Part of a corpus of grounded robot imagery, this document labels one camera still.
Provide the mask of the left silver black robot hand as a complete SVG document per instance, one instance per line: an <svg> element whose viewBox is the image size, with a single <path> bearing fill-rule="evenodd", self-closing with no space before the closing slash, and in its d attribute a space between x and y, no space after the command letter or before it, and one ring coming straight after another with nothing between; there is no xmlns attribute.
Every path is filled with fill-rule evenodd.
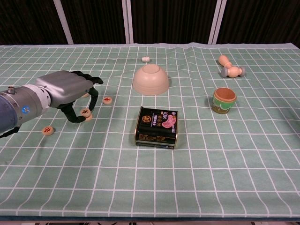
<svg viewBox="0 0 300 225"><path fill-rule="evenodd" d="M91 96L88 109L93 111L98 100L98 91L94 88L94 84L103 83L100 77L93 77L81 71L57 71L37 78L35 85L48 92L51 108L60 109L68 121L81 123L86 118L76 115L73 103L88 93Z"/></svg>

